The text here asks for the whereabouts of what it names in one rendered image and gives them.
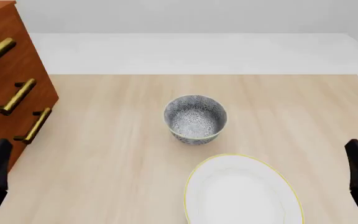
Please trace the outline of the grey patterned bowl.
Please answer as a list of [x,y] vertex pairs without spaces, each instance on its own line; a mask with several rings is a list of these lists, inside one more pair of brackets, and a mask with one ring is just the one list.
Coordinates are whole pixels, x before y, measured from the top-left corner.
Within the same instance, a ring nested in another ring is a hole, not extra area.
[[184,95],[164,108],[163,120],[171,134],[188,145],[204,145],[219,136],[227,112],[216,100],[203,95]]

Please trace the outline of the white plate with yellow rim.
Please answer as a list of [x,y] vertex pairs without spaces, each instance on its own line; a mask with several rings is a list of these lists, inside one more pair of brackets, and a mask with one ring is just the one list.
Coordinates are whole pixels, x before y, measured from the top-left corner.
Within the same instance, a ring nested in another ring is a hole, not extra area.
[[200,162],[186,181],[183,205],[188,224],[305,224],[284,176],[244,154]]

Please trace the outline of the wooden top drawer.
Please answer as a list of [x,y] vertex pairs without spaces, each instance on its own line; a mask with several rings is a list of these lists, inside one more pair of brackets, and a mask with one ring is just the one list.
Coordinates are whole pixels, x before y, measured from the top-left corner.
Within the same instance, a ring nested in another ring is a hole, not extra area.
[[0,58],[0,105],[6,104],[18,90],[16,82],[34,78],[42,83],[47,72],[29,37],[14,3],[0,7],[0,42],[6,38],[16,46]]

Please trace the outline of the wooden cabinet with drawers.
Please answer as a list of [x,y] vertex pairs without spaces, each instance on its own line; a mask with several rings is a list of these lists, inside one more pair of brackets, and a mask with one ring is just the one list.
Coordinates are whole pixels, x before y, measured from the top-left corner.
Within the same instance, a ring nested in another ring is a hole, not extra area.
[[0,139],[16,163],[48,119],[58,95],[16,9],[0,1]]

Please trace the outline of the wooden middle drawer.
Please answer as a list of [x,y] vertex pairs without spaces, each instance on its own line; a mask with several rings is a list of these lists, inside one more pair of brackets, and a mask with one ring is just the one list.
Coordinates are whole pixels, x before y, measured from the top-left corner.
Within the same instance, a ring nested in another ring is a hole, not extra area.
[[39,61],[0,62],[0,139],[24,147],[58,100]]

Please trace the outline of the wooden bottom drawer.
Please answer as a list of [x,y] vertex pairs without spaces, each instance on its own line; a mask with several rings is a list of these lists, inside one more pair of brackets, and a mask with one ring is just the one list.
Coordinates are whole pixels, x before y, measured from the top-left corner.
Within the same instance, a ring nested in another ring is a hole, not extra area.
[[18,158],[27,147],[20,141],[13,140],[14,136],[25,136],[38,118],[32,115],[33,111],[42,111],[44,108],[53,108],[58,100],[55,91],[31,91],[9,116],[4,116],[3,127],[6,128],[3,138],[13,145],[8,169],[12,169]]

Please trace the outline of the wooden drawer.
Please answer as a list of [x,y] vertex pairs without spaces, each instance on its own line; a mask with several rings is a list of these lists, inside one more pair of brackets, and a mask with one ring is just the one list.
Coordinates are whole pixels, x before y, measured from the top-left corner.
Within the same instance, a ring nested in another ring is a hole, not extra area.
[[18,90],[16,82],[34,78],[42,83],[47,72],[29,37],[14,3],[0,7],[0,42],[6,38],[16,46],[0,58],[0,105],[6,104]]
[[18,158],[27,147],[20,141],[13,140],[14,136],[25,136],[38,118],[32,115],[33,111],[42,111],[44,108],[53,108],[58,100],[55,91],[31,91],[9,116],[4,116],[3,127],[6,128],[3,138],[13,145],[8,169],[12,169]]
[[0,62],[0,139],[24,147],[58,100],[39,61]]

